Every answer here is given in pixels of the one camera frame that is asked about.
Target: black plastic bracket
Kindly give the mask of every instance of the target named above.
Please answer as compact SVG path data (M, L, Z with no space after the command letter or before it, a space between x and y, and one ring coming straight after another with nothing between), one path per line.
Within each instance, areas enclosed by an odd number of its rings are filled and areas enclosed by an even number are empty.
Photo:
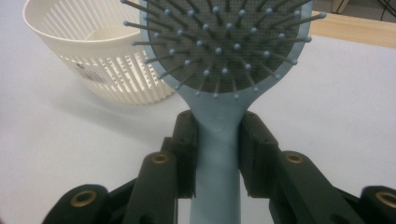
M192 113L180 113L173 136L144 159L137 179L109 193L98 185L71 189L43 223L177 223L177 199L194 196L197 139ZM239 160L247 193L270 199L275 224L396 223L395 189L368 187L357 198L333 187L305 155L282 152L251 112L240 124Z

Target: light blue hairbrush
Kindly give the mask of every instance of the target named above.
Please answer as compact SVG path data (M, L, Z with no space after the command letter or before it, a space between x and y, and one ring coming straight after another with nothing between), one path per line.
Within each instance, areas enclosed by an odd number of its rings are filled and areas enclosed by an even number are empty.
M145 0L140 28L158 78L199 124L191 224L239 224L238 126L248 107L297 64L312 0Z

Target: white plastic basket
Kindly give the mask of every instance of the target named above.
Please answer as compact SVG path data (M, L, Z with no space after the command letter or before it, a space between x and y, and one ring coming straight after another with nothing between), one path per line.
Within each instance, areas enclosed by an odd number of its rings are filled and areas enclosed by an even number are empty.
M81 81L97 95L122 104L144 105L173 90L143 61L142 47L132 46L140 32L139 13L120 0L28 0L26 24Z

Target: white table surface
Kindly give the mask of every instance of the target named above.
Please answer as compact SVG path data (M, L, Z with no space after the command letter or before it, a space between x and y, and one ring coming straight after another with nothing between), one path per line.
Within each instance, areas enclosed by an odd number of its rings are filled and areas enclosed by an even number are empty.
M105 102L23 22L24 1L0 3L0 218L41 223L70 189L113 190L171 136L178 95L155 105ZM249 109L283 150L308 156L338 188L396 189L396 49L314 36L299 64ZM179 202L188 223L189 201ZM268 201L242 192L242 219L272 223Z

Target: hairbrush head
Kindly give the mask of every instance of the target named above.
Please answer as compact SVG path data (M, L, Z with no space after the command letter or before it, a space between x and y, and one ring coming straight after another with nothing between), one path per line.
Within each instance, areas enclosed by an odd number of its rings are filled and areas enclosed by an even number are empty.
M147 41L134 44L148 46L152 55L146 63L154 63L159 78L177 80L176 89L185 85L197 95L205 91L215 96L256 91L261 81L280 79L297 64L310 41L307 22L324 18L324 13L302 14L307 2L146 0L145 25L139 28L146 30Z

